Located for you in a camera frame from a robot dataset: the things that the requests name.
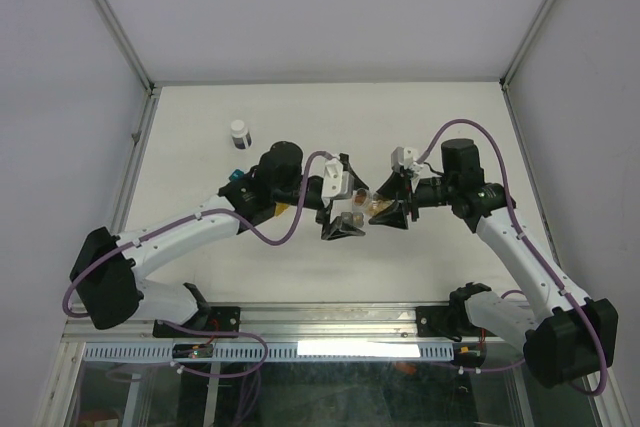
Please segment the grey pill box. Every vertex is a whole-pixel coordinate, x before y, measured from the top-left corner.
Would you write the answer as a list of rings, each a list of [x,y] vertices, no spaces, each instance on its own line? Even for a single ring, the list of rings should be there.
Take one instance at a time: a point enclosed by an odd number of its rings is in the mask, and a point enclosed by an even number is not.
[[[363,227],[365,222],[364,214],[361,212],[342,212],[340,219],[344,224],[349,224],[356,228]]]

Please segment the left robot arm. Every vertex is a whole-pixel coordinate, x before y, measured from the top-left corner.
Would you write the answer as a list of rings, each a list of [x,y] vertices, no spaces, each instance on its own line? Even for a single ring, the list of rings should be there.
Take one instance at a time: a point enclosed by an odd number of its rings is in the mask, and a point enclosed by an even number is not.
[[[305,156],[292,142],[279,141],[247,172],[232,177],[212,197],[183,216],[119,234],[100,227],[85,238],[63,297],[68,317],[91,320],[108,330],[132,319],[169,322],[188,335],[210,327],[211,308],[191,283],[150,280],[157,269],[206,244],[250,232],[269,246],[281,246],[295,233],[304,210],[315,212],[321,237],[334,240],[360,234],[334,202],[350,199],[365,183],[348,155],[317,151]],[[84,308],[71,307],[78,295]]]

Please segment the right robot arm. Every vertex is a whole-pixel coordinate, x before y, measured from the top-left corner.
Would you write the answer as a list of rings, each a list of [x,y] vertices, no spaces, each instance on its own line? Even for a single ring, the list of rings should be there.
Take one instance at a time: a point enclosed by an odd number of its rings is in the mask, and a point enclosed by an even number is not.
[[[488,183],[479,150],[470,139],[441,146],[441,172],[424,178],[425,161],[415,150],[398,147],[392,173],[377,193],[389,206],[370,224],[407,229],[420,210],[448,206],[498,257],[524,294],[528,306],[506,301],[490,287],[469,282],[452,291],[447,308],[426,320],[454,341],[485,329],[521,351],[544,387],[599,373],[607,380],[614,360],[618,313],[607,299],[594,300],[551,257],[520,221],[505,183]]]

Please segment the clear bottle with orange pills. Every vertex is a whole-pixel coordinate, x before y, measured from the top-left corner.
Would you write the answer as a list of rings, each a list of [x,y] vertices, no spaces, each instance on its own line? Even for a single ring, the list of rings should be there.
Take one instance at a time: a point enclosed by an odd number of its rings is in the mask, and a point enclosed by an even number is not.
[[[392,204],[392,200],[384,198],[371,198],[364,202],[363,212],[366,216],[373,218],[388,209]]]

